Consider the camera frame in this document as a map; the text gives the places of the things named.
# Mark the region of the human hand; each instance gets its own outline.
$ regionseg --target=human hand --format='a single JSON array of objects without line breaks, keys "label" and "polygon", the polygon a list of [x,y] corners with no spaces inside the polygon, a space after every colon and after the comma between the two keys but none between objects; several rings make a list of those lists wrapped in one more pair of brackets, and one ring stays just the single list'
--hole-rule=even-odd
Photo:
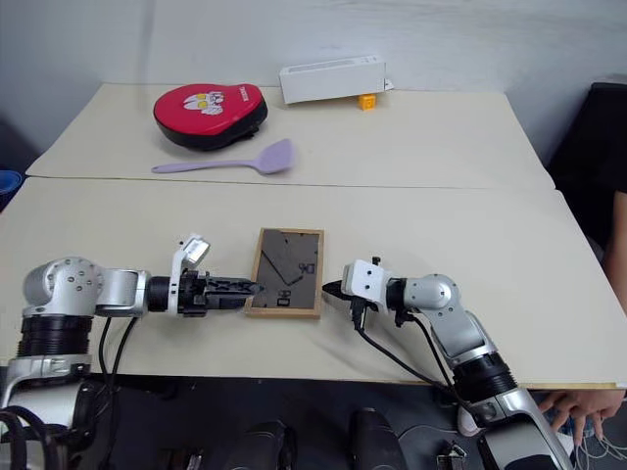
[{"label": "human hand", "polygon": [[625,397],[624,390],[573,390],[552,392],[538,406],[544,413],[555,408],[557,416],[552,428],[557,431],[572,416],[575,422],[573,441],[580,446],[583,441],[586,416],[590,416],[595,435],[603,439],[603,420],[616,414]]}]

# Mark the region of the red case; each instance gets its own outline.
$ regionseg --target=red case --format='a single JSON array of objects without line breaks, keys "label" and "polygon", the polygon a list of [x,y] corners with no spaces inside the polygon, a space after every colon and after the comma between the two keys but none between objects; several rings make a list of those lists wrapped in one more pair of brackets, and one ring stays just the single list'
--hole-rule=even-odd
[{"label": "red case", "polygon": [[198,83],[169,91],[153,110],[161,131],[175,144],[213,150],[252,137],[267,117],[255,85]]}]

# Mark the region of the white wall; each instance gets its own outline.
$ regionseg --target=white wall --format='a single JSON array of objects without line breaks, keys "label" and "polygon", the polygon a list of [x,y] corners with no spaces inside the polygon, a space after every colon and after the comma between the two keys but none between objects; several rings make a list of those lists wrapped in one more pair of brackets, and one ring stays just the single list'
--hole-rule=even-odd
[{"label": "white wall", "polygon": [[270,85],[371,53],[400,88],[505,91],[546,160],[589,84],[627,79],[627,2],[0,0],[0,110],[45,150],[100,81]]}]

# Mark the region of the cable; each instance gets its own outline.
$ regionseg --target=cable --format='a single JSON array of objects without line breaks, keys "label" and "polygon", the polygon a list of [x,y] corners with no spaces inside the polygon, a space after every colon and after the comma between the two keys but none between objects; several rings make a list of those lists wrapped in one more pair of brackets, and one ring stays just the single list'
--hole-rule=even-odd
[{"label": "cable", "polygon": [[100,371],[103,377],[103,386],[96,394],[96,398],[100,397],[100,395],[107,388],[109,372],[107,371],[107,362],[105,361],[105,341],[107,339],[107,333],[109,332],[110,326],[111,316],[107,318],[107,321],[105,322],[105,327],[102,329],[102,333],[100,334],[100,342],[98,343],[98,363],[100,364]]},{"label": "cable", "polygon": [[128,322],[128,325],[126,325],[126,329],[124,330],[124,334],[122,335],[120,344],[118,345],[118,351],[116,352],[116,359],[114,360],[114,367],[111,371],[111,374],[109,374],[109,380],[107,381],[107,389],[109,390],[109,404],[111,408],[111,417],[109,420],[109,442],[107,444],[107,451],[105,452],[105,456],[103,457],[99,465],[99,468],[101,470],[110,468],[109,462],[111,460],[111,455],[116,445],[116,433],[118,431],[118,426],[120,425],[120,410],[117,407],[118,399],[117,399],[117,393],[115,390],[116,377],[118,375],[118,369],[120,368],[121,355],[124,351],[126,340],[128,340],[128,336],[130,335],[130,332],[135,326],[135,323],[137,323],[136,316],[131,318],[130,321]]},{"label": "cable", "polygon": [[436,362],[438,363],[438,367],[440,368],[440,372],[444,376],[444,380],[446,380],[447,385],[449,386],[449,388],[454,391],[455,387],[454,387],[453,383],[451,382],[451,379],[449,378],[449,374],[447,373],[447,370],[444,368],[444,364],[442,363],[442,360],[440,359],[440,356],[438,355],[438,351],[436,350],[435,345],[433,344],[433,340],[431,339],[431,335],[429,335],[429,332],[427,331],[427,329],[425,328],[425,326],[422,324],[422,322],[420,320],[418,320],[413,315],[411,315],[410,317],[411,317],[411,321],[413,321],[416,325],[418,325],[420,327],[420,330],[422,331],[422,334],[424,335],[424,338],[427,340],[427,344],[429,345],[429,348],[431,349],[431,353],[433,354],[433,356],[435,357]]},{"label": "cable", "polygon": [[102,414],[107,411],[107,409],[109,409],[109,402],[107,401],[105,404],[102,405],[102,407],[96,411],[96,420],[98,418],[100,418],[100,416],[102,416]]},{"label": "cable", "polygon": [[358,328],[357,332],[360,334],[360,336],[362,338],[365,339],[365,341],[371,345],[373,348],[375,348],[376,350],[380,351],[381,353],[384,353],[385,355],[387,355],[390,359],[392,359],[394,362],[396,362],[397,364],[399,364],[401,367],[403,367],[407,372],[409,372],[411,375],[414,375],[415,377],[417,377],[418,379],[422,380],[423,382],[426,382],[427,384],[430,384],[434,387],[436,387],[438,390],[442,391],[443,393],[450,395],[450,396],[455,396],[455,394],[453,394],[453,392],[451,390],[449,390],[449,388],[447,386],[445,386],[444,384],[441,384],[440,382],[430,379],[429,377],[421,374],[420,372],[418,372],[417,370],[409,367],[407,364],[405,364],[404,362],[402,362],[399,358],[397,358],[395,355],[393,355],[391,352],[389,352],[388,350],[386,350],[385,348],[383,348],[381,345],[379,345],[378,343],[376,343],[373,339],[371,339],[363,330],[363,328]]},{"label": "cable", "polygon": [[[627,447],[616,446],[608,438],[603,438],[602,440],[599,440],[598,438],[596,438],[597,442],[599,443],[599,446],[603,450],[603,453],[594,455],[588,451],[587,439],[588,438],[585,438],[583,440],[583,444],[575,448],[575,461],[576,461],[575,468],[579,470],[589,470],[591,459],[599,460],[606,456],[610,456],[618,461],[627,460],[627,455],[621,452],[621,450],[627,450]],[[583,464],[584,462],[582,462],[582,460],[580,459],[580,456],[579,456],[580,453],[582,453],[586,457],[585,465]]]},{"label": "cable", "polygon": [[0,423],[7,427],[11,443],[11,470],[26,468],[26,432],[20,419],[10,411],[0,410]]},{"label": "cable", "polygon": [[436,426],[431,426],[429,424],[414,424],[413,426],[409,426],[405,431],[403,431],[401,434],[399,434],[399,438],[398,438],[399,442],[401,441],[402,438],[404,438],[411,431],[413,431],[415,429],[420,429],[420,428],[433,429],[435,431],[440,431],[441,433],[458,434],[458,431],[456,431],[454,429],[438,428]]},{"label": "cable", "polygon": [[46,425],[39,416],[22,406],[7,406],[5,411],[15,414],[30,426],[30,429],[41,443],[43,449],[44,468],[46,470],[59,469],[59,450]]}]

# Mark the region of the table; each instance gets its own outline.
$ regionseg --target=table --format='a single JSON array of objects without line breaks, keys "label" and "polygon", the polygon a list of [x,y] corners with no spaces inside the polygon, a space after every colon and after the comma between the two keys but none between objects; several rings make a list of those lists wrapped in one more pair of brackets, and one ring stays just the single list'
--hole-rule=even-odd
[{"label": "table", "polygon": [[[324,229],[325,282],[372,255],[399,275],[450,275],[523,384],[627,382],[627,322],[557,191],[30,178],[0,216],[0,358],[15,354],[21,284],[39,264],[80,255],[168,275],[177,242],[194,231],[213,244],[203,263],[213,275],[249,276],[262,226]],[[113,342],[123,320],[116,323]],[[92,352],[102,324],[94,322]],[[410,325],[391,336],[389,320],[377,316],[372,328],[435,374]],[[121,373],[412,380],[361,340],[339,302],[325,303],[319,321],[148,314]]]},{"label": "table", "polygon": [[[212,153],[169,142],[152,116],[175,85],[104,84],[59,140],[28,170],[32,176],[169,179],[324,186],[527,188],[552,190],[502,93],[392,91],[376,110],[357,98],[286,106],[264,88],[269,113],[251,140]],[[175,162],[252,159],[289,137],[296,165],[261,176],[249,168],[155,174]]]}]

